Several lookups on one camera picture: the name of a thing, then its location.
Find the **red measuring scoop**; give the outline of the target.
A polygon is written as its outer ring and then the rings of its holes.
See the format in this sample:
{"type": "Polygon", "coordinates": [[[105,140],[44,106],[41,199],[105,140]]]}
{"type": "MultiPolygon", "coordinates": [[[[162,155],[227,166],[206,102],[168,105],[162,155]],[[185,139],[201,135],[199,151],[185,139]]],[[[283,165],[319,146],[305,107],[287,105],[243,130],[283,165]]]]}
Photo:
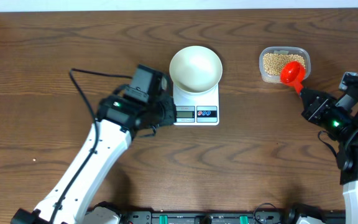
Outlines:
{"type": "Polygon", "coordinates": [[[300,62],[291,61],[287,63],[281,71],[280,81],[286,85],[291,86],[295,89],[295,91],[300,95],[304,86],[302,85],[302,81],[306,75],[306,69],[300,62]]]}

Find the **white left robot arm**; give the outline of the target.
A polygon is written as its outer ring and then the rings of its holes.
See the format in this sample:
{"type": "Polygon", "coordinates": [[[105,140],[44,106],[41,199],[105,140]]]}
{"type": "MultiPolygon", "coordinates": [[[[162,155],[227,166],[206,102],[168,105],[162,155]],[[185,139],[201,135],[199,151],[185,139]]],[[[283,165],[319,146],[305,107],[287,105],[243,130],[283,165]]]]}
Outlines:
{"type": "Polygon", "coordinates": [[[168,75],[139,65],[131,83],[117,87],[91,111],[91,129],[82,148],[53,190],[33,211],[18,209],[12,223],[119,223],[121,214],[104,202],[88,207],[103,180],[130,147],[138,131],[170,126],[176,120],[168,75]]]}

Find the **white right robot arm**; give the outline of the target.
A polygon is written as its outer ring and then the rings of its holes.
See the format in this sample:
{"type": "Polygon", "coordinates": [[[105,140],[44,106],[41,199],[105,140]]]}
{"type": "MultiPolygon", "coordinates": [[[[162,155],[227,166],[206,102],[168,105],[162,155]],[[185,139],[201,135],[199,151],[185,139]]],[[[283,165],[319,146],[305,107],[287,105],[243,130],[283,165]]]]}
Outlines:
{"type": "Polygon", "coordinates": [[[304,107],[302,117],[322,127],[328,137],[339,144],[332,153],[341,171],[346,223],[358,223],[358,111],[351,114],[358,103],[358,74],[346,72],[339,89],[343,92],[339,98],[308,88],[300,88],[298,94],[304,107]]]}

